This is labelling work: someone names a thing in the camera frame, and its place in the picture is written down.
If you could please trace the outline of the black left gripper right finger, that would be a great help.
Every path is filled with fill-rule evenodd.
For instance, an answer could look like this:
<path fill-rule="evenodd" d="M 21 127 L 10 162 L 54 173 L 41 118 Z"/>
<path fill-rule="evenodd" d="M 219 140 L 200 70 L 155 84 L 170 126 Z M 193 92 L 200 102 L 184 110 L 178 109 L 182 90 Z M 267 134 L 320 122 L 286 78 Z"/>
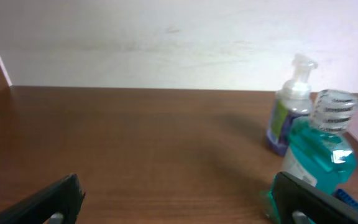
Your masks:
<path fill-rule="evenodd" d="M 358 224 L 358 210 L 287 172 L 273 180 L 271 209 L 275 223 Z"/>

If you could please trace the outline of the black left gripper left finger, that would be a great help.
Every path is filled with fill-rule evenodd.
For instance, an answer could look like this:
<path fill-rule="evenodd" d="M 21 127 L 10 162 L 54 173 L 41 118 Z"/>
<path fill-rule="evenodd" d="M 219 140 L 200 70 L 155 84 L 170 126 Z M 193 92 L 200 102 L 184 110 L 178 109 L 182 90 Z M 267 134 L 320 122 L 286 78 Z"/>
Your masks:
<path fill-rule="evenodd" d="M 59 223 L 75 223 L 85 198 L 78 176 L 69 174 L 0 212 L 0 223 L 44 223 L 58 215 Z"/>

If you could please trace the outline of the teal mouthwash bottle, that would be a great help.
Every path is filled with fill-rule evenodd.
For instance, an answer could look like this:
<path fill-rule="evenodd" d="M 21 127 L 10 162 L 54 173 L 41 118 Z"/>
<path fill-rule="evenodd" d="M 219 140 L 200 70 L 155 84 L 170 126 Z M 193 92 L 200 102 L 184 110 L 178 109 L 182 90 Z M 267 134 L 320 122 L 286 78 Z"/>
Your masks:
<path fill-rule="evenodd" d="M 358 98 L 346 91 L 318 93 L 313 112 L 293 120 L 289 148 L 281 172 L 332 195 L 338 184 L 348 181 L 357 166 L 353 148 L 342 135 L 356 112 Z M 271 188 L 264 195 L 266 215 L 271 219 Z"/>

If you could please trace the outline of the clear foam soap pump bottle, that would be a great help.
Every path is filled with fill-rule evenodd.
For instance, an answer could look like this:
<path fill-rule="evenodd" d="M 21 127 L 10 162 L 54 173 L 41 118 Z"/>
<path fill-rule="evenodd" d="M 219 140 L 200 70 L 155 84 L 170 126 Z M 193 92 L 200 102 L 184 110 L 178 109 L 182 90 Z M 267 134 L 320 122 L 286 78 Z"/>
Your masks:
<path fill-rule="evenodd" d="M 293 120 L 308 116 L 311 112 L 313 103 L 310 98 L 311 85 L 308 79 L 311 71 L 318 67 L 317 62 L 302 54 L 296 54 L 292 64 L 293 76 L 275 94 L 275 102 L 266 132 L 270 148 L 280 156 L 284 156 L 288 149 L 288 135 Z"/>

